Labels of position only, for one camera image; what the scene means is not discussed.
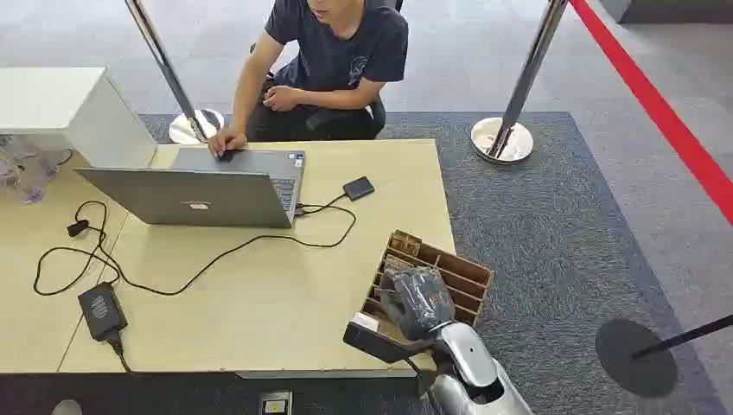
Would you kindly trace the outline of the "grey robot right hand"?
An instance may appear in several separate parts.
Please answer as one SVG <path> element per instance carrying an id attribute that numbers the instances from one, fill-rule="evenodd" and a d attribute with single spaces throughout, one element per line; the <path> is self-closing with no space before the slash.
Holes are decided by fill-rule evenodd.
<path id="1" fill-rule="evenodd" d="M 410 341 L 429 339 L 433 331 L 456 319 L 447 285 L 434 267 L 386 268 L 378 295 L 382 309 Z"/>

